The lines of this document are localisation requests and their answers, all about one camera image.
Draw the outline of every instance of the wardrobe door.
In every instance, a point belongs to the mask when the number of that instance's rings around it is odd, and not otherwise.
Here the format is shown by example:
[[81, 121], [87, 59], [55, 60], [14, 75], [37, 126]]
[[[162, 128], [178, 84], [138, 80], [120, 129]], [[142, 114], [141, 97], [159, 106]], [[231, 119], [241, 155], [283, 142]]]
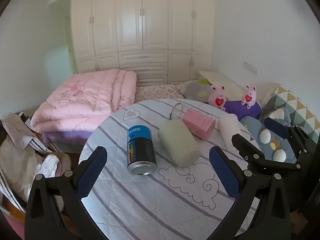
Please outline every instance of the wardrobe door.
[[118, 51], [116, 0], [92, 0], [92, 17], [96, 55]]
[[192, 0], [169, 0], [169, 49], [190, 49]]
[[116, 0], [119, 51], [142, 49], [141, 0]]
[[168, 0], [142, 0], [143, 49], [168, 48]]
[[96, 58], [77, 58], [78, 73], [88, 73], [96, 71]]
[[211, 53], [203, 51], [192, 51], [190, 80], [197, 80], [199, 71], [210, 71]]
[[194, 0], [192, 49], [212, 52], [214, 7], [213, 0]]
[[98, 70], [109, 70], [113, 68], [119, 69], [119, 57], [118, 53], [109, 53], [109, 54], [102, 54], [102, 55], [97, 55], [97, 65], [98, 65]]
[[93, 58], [91, 0], [71, 0], [71, 28], [76, 61]]
[[168, 83], [179, 84], [190, 77], [191, 50], [169, 49]]

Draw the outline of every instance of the striped tablecloth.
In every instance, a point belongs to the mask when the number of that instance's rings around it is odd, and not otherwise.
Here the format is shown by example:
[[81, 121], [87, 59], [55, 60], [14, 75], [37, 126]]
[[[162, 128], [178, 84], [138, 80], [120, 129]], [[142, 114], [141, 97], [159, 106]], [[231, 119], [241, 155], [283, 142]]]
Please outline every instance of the striped tablecloth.
[[[97, 146], [107, 149], [107, 164], [82, 202], [110, 240], [206, 240], [234, 202], [210, 165], [209, 150], [220, 146], [243, 170], [247, 163], [238, 151], [227, 150], [217, 128], [206, 141], [195, 137], [202, 155], [187, 168], [176, 167], [160, 144], [158, 127], [169, 120], [177, 102], [182, 102], [184, 112], [194, 108], [217, 121], [226, 114], [186, 99], [143, 101], [107, 118], [81, 153], [80, 161], [87, 159]], [[156, 152], [157, 169], [147, 176], [134, 176], [127, 170], [127, 130], [137, 124], [150, 128]], [[242, 136], [259, 148], [249, 132], [240, 123], [239, 126]], [[238, 234], [246, 231], [258, 203], [258, 199], [253, 201]]]

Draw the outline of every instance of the pink quilt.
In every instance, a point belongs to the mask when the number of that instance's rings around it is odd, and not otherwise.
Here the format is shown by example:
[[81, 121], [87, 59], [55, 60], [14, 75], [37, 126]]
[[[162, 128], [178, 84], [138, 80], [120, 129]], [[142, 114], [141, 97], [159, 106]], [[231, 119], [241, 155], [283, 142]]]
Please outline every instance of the pink quilt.
[[118, 109], [134, 102], [135, 72], [111, 69], [76, 74], [58, 87], [31, 119], [34, 131], [94, 131]]

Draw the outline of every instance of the purple bed sheet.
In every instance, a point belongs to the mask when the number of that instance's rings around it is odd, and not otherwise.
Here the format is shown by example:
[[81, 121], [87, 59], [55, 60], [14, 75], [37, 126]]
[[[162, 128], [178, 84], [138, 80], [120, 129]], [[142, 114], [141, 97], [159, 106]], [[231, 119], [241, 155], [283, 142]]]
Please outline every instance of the purple bed sheet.
[[42, 133], [44, 143], [64, 143], [72, 145], [85, 145], [92, 132], [87, 131], [66, 131]]

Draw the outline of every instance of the pink stuffed bunny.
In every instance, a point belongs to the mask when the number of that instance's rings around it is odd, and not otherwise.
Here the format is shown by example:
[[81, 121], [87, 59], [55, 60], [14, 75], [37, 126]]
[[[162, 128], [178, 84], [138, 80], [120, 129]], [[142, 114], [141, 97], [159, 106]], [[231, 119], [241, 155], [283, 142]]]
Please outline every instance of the pink stuffed bunny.
[[257, 89], [256, 87], [253, 87], [253, 89], [250, 89], [249, 86], [247, 86], [248, 91], [242, 96], [242, 102], [241, 104], [247, 105], [247, 108], [250, 109], [251, 106], [254, 106], [257, 100]]
[[211, 86], [213, 93], [208, 98], [208, 103], [211, 106], [220, 108], [225, 111], [226, 109], [223, 107], [226, 102], [226, 97], [224, 95], [224, 86], [221, 88], [216, 88], [215, 86]]

